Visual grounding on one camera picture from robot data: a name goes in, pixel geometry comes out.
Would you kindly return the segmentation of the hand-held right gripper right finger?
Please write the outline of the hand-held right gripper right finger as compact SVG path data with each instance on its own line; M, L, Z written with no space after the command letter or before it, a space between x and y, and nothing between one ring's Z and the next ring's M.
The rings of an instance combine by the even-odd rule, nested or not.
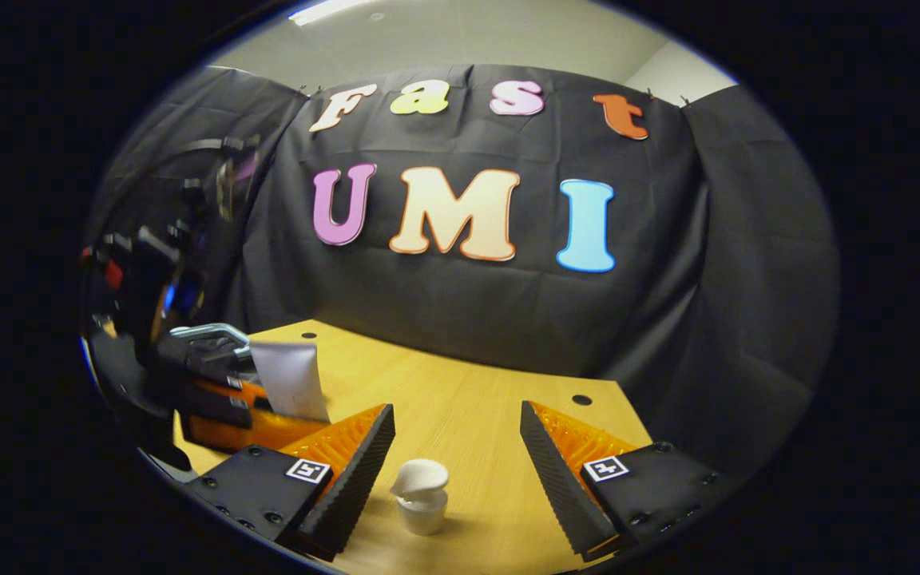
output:
M669 442L634 446L525 400L521 437L553 514L584 561L668 540L735 483Z

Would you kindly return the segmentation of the white squeeze tube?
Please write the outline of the white squeeze tube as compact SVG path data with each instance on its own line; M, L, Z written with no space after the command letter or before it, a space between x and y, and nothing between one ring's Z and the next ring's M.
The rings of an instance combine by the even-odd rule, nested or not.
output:
M251 353L260 385L277 414L330 422L314 343L253 341Z

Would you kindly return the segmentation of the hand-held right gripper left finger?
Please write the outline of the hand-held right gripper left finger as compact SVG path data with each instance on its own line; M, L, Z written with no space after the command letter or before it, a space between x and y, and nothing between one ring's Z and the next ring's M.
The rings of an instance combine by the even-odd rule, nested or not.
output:
M335 560L395 439L377 404L280 449L248 445L186 484L204 505L275 545Z

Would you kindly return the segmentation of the black backdrop cloth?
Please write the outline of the black backdrop cloth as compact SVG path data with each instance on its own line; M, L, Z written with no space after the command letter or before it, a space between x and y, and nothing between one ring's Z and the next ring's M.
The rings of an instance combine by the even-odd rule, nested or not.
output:
M644 426L730 474L810 405L841 299L819 182L730 86L690 109L542 68L461 63L296 88L208 66L105 169L81 250L139 165L259 136L214 305L454 358L614 381Z

